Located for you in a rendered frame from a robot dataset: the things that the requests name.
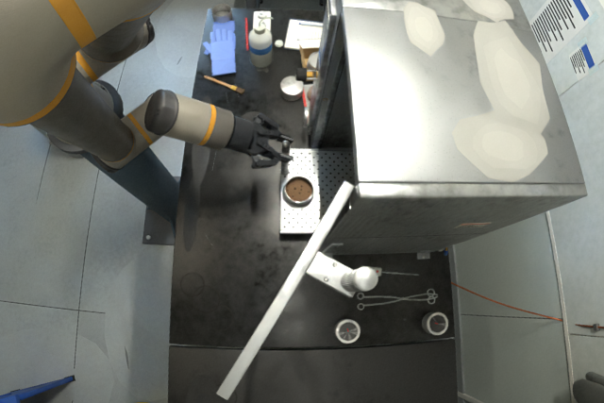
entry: wooden brush handle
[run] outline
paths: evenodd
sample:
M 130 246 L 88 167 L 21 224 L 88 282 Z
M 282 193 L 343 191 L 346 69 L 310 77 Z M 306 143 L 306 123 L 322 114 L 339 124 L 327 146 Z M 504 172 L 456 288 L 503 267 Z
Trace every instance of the wooden brush handle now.
M 216 82 L 218 85 L 227 87 L 228 89 L 237 90 L 237 87 L 235 87 L 234 85 L 227 84 L 226 82 L 223 82 L 222 80 L 214 79 L 213 77 L 210 77 L 210 76 L 204 76 L 204 78 L 206 78 L 207 80 L 211 80 L 212 82 Z

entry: white bottle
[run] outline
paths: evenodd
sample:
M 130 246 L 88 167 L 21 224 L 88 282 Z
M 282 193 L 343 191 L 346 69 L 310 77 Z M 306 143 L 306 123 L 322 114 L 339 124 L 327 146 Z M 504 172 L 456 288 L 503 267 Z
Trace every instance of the white bottle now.
M 266 68 L 273 63 L 273 35 L 264 20 L 249 32 L 249 58 L 256 68 Z

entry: perforated metal plate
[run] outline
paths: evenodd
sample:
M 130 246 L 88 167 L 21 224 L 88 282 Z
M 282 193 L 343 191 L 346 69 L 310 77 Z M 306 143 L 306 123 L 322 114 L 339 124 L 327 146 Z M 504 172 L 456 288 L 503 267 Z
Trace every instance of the perforated metal plate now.
M 289 163 L 289 174 L 281 184 L 282 234 L 312 233 L 319 225 L 321 215 L 333 200 L 344 180 L 354 179 L 354 160 L 351 152 L 325 151 L 308 148 L 293 148 L 293 161 Z M 293 207 L 283 196 L 283 187 L 296 177 L 303 176 L 312 184 L 312 201 L 306 207 Z

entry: red pen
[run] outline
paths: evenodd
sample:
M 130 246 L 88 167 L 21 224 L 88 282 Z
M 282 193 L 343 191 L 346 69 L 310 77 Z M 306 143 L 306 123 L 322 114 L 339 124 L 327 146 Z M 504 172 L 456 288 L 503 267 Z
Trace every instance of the red pen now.
M 249 31 L 247 29 L 247 18 L 245 18 L 245 50 L 249 51 Z

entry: brown soil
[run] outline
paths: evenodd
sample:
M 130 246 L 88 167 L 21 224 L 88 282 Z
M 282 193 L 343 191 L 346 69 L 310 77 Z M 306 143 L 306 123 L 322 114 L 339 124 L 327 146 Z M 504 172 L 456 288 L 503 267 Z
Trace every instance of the brown soil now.
M 304 202 L 312 196 L 312 186 L 306 179 L 292 178 L 285 185 L 285 192 L 292 200 Z

